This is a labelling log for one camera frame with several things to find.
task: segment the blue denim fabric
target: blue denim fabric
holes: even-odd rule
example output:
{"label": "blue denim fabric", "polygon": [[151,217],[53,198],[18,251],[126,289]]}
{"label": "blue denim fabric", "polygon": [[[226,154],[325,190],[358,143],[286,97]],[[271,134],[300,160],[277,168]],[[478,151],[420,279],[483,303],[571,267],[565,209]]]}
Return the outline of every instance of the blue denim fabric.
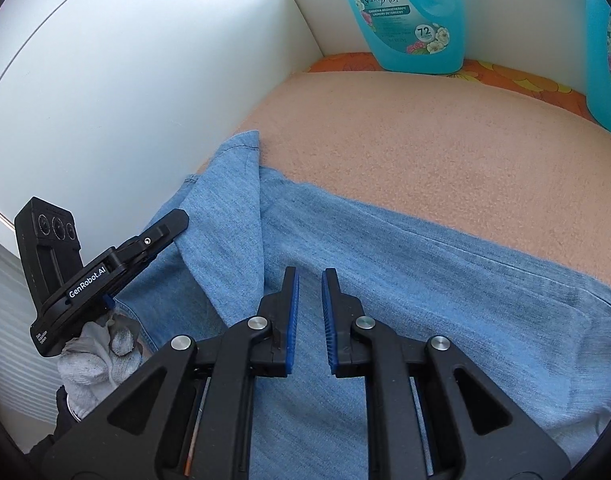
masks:
{"label": "blue denim fabric", "polygon": [[611,417],[611,289],[527,254],[296,184],[225,142],[174,207],[188,230],[117,297],[153,349],[252,316],[297,266],[294,372],[257,381],[252,479],[367,478],[364,385],[330,376],[321,272],[396,332],[452,339],[576,462]]}

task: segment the orange floral fabric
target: orange floral fabric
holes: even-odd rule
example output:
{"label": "orange floral fabric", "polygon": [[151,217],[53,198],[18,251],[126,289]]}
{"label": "orange floral fabric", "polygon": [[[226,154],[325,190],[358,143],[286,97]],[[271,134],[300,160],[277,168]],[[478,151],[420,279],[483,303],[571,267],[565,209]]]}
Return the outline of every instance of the orange floral fabric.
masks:
{"label": "orange floral fabric", "polygon": [[[369,52],[352,52],[324,57],[310,67],[310,72],[378,72],[383,68]],[[485,61],[465,59],[458,72],[447,77],[484,83],[489,86],[505,88],[558,106],[580,117],[593,121],[586,105],[586,97],[568,86],[521,70]]]}

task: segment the black mount bracket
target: black mount bracket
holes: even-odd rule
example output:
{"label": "black mount bracket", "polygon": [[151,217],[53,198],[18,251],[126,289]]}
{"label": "black mount bracket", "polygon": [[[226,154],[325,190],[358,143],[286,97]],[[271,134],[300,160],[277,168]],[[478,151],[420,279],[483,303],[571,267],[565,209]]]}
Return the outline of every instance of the black mount bracket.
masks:
{"label": "black mount bracket", "polygon": [[16,215],[16,241],[36,307],[30,335],[44,357],[63,346],[88,321],[103,316],[117,294],[188,227],[185,211],[174,209],[143,234],[111,247],[85,267],[72,213],[32,198]]}
{"label": "black mount bracket", "polygon": [[335,269],[322,288],[332,373],[365,377],[370,480],[561,480],[570,470],[563,450],[448,338],[397,335],[341,292]]}
{"label": "black mount bracket", "polygon": [[47,480],[245,480],[256,377],[287,377],[298,274],[256,316],[195,342],[176,336],[45,455]]}

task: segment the blue detergent bottle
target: blue detergent bottle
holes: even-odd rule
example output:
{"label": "blue detergent bottle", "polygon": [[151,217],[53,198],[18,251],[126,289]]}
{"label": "blue detergent bottle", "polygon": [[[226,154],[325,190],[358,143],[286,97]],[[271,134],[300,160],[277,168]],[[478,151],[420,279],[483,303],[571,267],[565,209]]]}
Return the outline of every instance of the blue detergent bottle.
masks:
{"label": "blue detergent bottle", "polygon": [[449,74],[463,65],[463,0],[348,0],[386,70]]}
{"label": "blue detergent bottle", "polygon": [[606,0],[587,0],[588,108],[611,131],[611,8]]}

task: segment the white work glove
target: white work glove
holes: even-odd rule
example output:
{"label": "white work glove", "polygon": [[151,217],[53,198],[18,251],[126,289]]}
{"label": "white work glove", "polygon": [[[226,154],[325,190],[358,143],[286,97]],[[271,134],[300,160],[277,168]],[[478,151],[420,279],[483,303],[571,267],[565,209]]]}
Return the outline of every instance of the white work glove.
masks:
{"label": "white work glove", "polygon": [[141,365],[138,333],[138,322],[112,314],[104,326],[87,322],[80,337],[65,344],[57,368],[76,419],[87,416]]}

